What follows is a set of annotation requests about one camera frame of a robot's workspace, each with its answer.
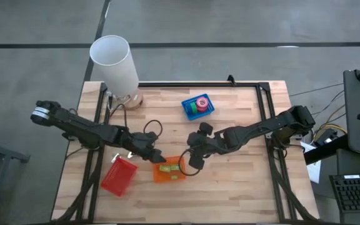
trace black floor stripe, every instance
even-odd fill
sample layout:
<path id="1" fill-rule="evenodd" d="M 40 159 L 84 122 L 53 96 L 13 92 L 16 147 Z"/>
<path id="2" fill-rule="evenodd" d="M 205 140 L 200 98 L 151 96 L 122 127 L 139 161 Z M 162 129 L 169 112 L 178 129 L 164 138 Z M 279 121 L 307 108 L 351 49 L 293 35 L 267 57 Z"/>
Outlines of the black floor stripe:
<path id="1" fill-rule="evenodd" d="M 71 49 L 90 46 L 91 44 L 0 44 L 0 49 Z"/>
<path id="2" fill-rule="evenodd" d="M 344 83 L 334 84 L 334 85 L 330 85 L 330 86 L 326 86 L 326 87 L 320 87 L 320 88 L 317 88 L 317 89 L 313 89 L 313 90 L 310 90 L 310 91 L 304 91 L 304 92 L 297 93 L 297 94 L 291 94 L 290 97 L 297 96 L 297 95 L 300 95 L 300 94 L 311 93 L 311 92 L 318 91 L 318 90 L 323 90 L 323 89 L 326 89 L 326 88 L 332 88 L 332 87 L 340 86 L 340 85 L 343 85 L 343 84 Z"/>
<path id="3" fill-rule="evenodd" d="M 360 47 L 360 42 L 182 42 L 130 43 L 131 48 L 328 48 Z"/>
<path id="4" fill-rule="evenodd" d="M 104 29 L 105 20 L 106 20 L 105 16 L 107 14 L 110 3 L 111 3 L 111 0 L 105 0 L 105 2 L 104 2 L 104 6 L 102 7 L 102 12 L 101 12 L 101 17 L 99 18 L 97 33 L 95 34 L 94 40 L 97 40 L 103 34 L 103 29 Z M 93 73 L 93 67 L 94 67 L 93 60 L 89 57 L 87 68 L 86 68 L 86 73 L 84 74 L 84 81 L 90 81 L 91 74 Z"/>

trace keyboard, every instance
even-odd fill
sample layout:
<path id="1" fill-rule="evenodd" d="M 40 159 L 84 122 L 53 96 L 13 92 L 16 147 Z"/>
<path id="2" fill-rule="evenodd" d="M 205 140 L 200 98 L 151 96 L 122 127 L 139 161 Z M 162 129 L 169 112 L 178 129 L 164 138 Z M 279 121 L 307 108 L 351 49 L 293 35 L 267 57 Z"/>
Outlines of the keyboard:
<path id="1" fill-rule="evenodd" d="M 360 175 L 330 176 L 338 208 L 342 213 L 360 213 Z"/>

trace wooden tabletop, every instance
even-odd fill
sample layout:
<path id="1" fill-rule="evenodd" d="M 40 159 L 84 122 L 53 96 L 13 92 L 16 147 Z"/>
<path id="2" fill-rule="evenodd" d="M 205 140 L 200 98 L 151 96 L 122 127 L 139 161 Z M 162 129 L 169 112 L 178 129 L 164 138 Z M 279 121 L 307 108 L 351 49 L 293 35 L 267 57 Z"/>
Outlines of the wooden tabletop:
<path id="1" fill-rule="evenodd" d="M 289 109 L 291 103 L 286 83 L 269 83 L 276 114 Z M 78 108 L 80 116 L 94 119 L 99 87 L 100 82 L 84 83 Z M 140 89 L 144 94 L 144 102 L 141 108 L 127 112 L 128 126 L 131 132 L 142 132 L 148 121 L 160 120 L 163 133 L 155 147 L 162 150 L 164 157 L 179 156 L 188 148 L 188 134 L 197 131 L 201 122 L 209 123 L 214 131 L 218 131 L 229 126 L 248 126 L 261 120 L 256 90 L 251 87 Z M 209 95 L 215 111 L 209 116 L 189 121 L 181 107 L 181 101 L 204 93 Z M 123 112 L 115 112 L 109 123 L 124 125 Z M 147 130 L 158 133 L 159 126 L 152 123 Z M 78 148 L 78 142 L 71 143 L 68 154 Z M 143 161 L 139 157 L 127 159 L 127 151 L 113 147 L 106 147 L 101 180 L 111 167 L 111 159 L 116 153 L 121 153 L 122 158 L 138 169 L 122 197 L 99 189 L 95 223 L 278 222 L 268 155 L 262 136 L 250 140 L 234 153 L 212 155 L 205 160 L 204 169 L 197 176 L 164 184 L 154 183 L 153 167 L 149 161 Z M 79 193 L 86 156 L 87 150 L 81 150 L 65 162 L 53 219 L 62 215 Z M 301 149 L 290 147 L 286 163 L 292 190 L 305 208 L 318 218 Z M 186 171 L 191 173 L 194 170 L 187 167 Z M 282 195 L 284 209 L 287 211 L 285 199 L 285 195 Z"/>

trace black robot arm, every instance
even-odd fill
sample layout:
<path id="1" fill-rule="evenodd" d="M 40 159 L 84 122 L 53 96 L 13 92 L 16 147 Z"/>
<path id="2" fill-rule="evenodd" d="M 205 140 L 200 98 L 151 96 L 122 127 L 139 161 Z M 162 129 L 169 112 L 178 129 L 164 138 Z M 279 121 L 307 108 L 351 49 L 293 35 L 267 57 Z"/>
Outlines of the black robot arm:
<path id="1" fill-rule="evenodd" d="M 54 101 L 37 101 L 36 106 L 30 117 L 34 123 L 56 126 L 65 131 L 63 137 L 66 139 L 70 139 L 71 136 L 77 137 L 88 149 L 96 149 L 106 144 L 127 149 L 152 163 L 166 162 L 161 156 L 161 151 L 154 149 L 154 142 L 158 139 L 154 132 L 130 133 L 124 126 L 98 124 L 62 108 Z"/>
<path id="2" fill-rule="evenodd" d="M 306 135 L 315 125 L 314 119 L 307 107 L 294 106 L 271 119 L 257 122 L 250 126 L 234 126 L 217 131 L 214 137 L 213 127 L 208 123 L 201 123 L 199 131 L 188 136 L 187 144 L 190 148 L 189 165 L 201 170 L 204 167 L 204 158 L 211 154 L 227 154 L 240 149 L 247 142 L 260 135 L 271 134 L 271 144 L 275 148 L 284 148 L 295 134 Z"/>

